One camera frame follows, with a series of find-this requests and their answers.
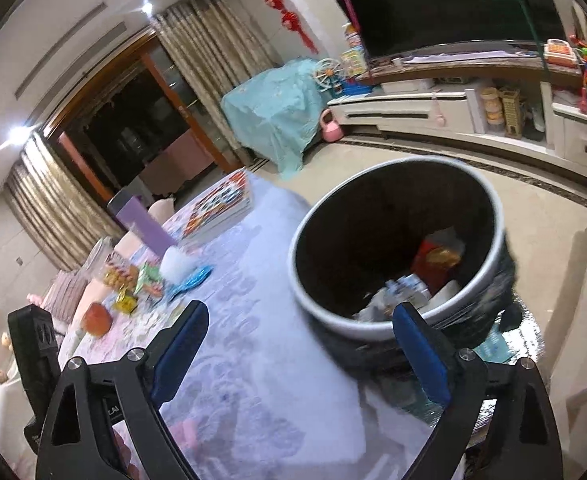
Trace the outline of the yellow snack wrapper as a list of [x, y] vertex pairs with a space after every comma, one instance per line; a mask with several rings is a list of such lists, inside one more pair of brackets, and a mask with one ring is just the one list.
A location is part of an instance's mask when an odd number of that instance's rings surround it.
[[112, 307], [120, 313], [131, 315], [137, 308], [137, 297], [133, 294], [131, 289], [122, 286], [118, 291]]

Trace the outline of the green milk carton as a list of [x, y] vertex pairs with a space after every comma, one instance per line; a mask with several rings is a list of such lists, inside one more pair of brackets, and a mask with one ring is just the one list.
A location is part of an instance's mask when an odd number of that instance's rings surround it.
[[159, 266], [151, 262], [144, 262], [140, 266], [134, 295], [138, 300], [159, 300], [164, 296], [164, 279]]

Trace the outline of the white foam fruit net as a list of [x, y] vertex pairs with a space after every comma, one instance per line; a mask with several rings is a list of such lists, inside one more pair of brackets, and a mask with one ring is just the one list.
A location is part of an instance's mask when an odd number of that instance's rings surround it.
[[183, 252], [178, 246], [170, 246], [161, 259], [159, 273], [164, 281], [182, 284], [197, 268], [198, 260]]

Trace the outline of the blue plastic wrapper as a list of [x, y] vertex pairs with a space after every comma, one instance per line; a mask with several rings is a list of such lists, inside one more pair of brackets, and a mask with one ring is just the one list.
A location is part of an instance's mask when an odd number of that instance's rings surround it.
[[191, 290], [199, 287], [208, 280], [214, 266], [198, 266], [190, 275], [185, 278], [179, 285], [172, 285], [167, 290], [167, 300], [173, 301], [177, 296], [186, 294]]

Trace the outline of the round black trash bin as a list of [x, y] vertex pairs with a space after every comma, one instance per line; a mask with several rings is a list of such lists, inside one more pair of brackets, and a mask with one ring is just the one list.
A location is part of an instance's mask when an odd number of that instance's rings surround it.
[[312, 333], [357, 378], [408, 372], [391, 323], [353, 316], [383, 285], [409, 274], [429, 288], [458, 286], [421, 311], [455, 348], [476, 348], [493, 328], [521, 324], [503, 204], [477, 170], [439, 156], [368, 168], [313, 206], [289, 248], [289, 283]]

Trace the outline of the silver foil mat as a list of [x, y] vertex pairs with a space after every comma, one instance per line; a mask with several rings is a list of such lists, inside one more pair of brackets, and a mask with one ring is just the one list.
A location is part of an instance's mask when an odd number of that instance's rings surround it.
[[[518, 296], [515, 297], [515, 306], [522, 313], [520, 325], [513, 330], [501, 332], [499, 322], [502, 321], [502, 315], [499, 315], [485, 341], [475, 349], [485, 362], [515, 364], [524, 356], [537, 362], [543, 356], [543, 334], [534, 315]], [[414, 375], [382, 377], [377, 380], [377, 386], [382, 399], [393, 408], [400, 408], [426, 422], [430, 428], [435, 427], [442, 408], [427, 398]]]

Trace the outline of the red apple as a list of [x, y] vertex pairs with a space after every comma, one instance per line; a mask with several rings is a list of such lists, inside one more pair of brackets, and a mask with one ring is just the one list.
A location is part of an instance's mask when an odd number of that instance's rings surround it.
[[111, 314], [100, 302], [92, 302], [81, 318], [82, 330], [96, 338], [105, 336], [111, 324]]

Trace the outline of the clear cookie jar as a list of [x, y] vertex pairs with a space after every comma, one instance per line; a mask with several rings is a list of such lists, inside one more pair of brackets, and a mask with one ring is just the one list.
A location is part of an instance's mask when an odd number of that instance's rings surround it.
[[138, 268], [118, 252], [111, 252], [100, 271], [100, 278], [113, 290], [124, 287], [133, 292], [138, 280]]

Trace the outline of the beige curtain left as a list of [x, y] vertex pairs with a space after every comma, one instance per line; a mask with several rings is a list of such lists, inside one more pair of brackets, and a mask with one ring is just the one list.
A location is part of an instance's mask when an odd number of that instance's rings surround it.
[[39, 133], [24, 144], [4, 183], [21, 226], [59, 270], [77, 270], [103, 237], [124, 231], [47, 146]]

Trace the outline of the beige curtain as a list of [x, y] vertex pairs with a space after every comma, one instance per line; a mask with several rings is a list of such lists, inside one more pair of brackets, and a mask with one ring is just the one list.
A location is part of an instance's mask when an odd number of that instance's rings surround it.
[[39, 133], [24, 144], [4, 183], [21, 226], [59, 270], [77, 270], [103, 237], [124, 231], [47, 146]]
[[221, 108], [226, 93], [275, 66], [258, 35], [226, 0], [181, 0], [149, 18], [160, 44], [244, 164], [252, 156]]

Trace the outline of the purple tumbler with lid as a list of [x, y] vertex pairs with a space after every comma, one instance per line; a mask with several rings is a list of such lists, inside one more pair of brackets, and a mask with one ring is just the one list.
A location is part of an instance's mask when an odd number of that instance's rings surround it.
[[126, 188], [109, 200], [107, 208], [157, 257], [162, 258], [169, 247], [178, 244], [175, 238], [152, 218], [141, 201]]

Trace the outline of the floral tablecloth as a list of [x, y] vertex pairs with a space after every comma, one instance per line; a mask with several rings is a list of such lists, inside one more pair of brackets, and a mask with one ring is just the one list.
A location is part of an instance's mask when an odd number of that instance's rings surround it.
[[202, 479], [399, 479], [428, 427], [341, 370], [313, 336], [287, 256], [309, 206], [250, 177], [243, 220], [199, 250], [207, 336], [162, 417]]

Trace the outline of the teal cloth covered furniture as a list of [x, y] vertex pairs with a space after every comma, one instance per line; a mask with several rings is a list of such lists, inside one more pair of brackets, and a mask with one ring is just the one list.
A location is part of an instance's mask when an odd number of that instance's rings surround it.
[[221, 100], [234, 136], [289, 178], [318, 130], [327, 98], [314, 79], [316, 61], [297, 58], [239, 84]]

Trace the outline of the white TV cabinet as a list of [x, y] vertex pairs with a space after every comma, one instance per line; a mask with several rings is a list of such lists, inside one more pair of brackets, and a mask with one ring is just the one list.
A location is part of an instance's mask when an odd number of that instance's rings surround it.
[[533, 87], [541, 100], [525, 110], [522, 132], [511, 133], [501, 95], [487, 80], [436, 84], [431, 79], [387, 82], [328, 103], [344, 127], [371, 127], [494, 148], [571, 171], [587, 179], [587, 114], [561, 102], [550, 84]]

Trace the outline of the beige curtain right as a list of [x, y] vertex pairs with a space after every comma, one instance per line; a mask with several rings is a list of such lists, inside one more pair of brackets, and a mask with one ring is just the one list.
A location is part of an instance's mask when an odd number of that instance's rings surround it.
[[221, 108], [226, 93], [275, 66], [258, 35], [226, 0], [181, 0], [149, 18], [160, 44], [244, 164], [252, 156]]

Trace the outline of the pink kettlebell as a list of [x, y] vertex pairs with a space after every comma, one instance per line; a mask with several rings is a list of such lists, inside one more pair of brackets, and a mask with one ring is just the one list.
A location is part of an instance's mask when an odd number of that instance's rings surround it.
[[344, 137], [342, 128], [333, 118], [333, 113], [329, 108], [323, 110], [323, 113], [319, 116], [319, 126], [322, 129], [322, 137], [327, 143], [337, 142]]

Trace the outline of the ferris wheel toy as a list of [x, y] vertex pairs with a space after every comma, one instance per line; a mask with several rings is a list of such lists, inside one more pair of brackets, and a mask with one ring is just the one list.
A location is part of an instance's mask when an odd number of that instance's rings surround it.
[[328, 91], [341, 86], [345, 73], [341, 62], [336, 58], [322, 58], [313, 68], [313, 78], [319, 90]]

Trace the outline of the black television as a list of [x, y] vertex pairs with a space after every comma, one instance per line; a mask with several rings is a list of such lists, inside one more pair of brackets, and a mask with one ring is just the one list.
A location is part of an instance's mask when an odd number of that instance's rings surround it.
[[553, 0], [336, 0], [371, 58], [453, 44], [563, 38]]

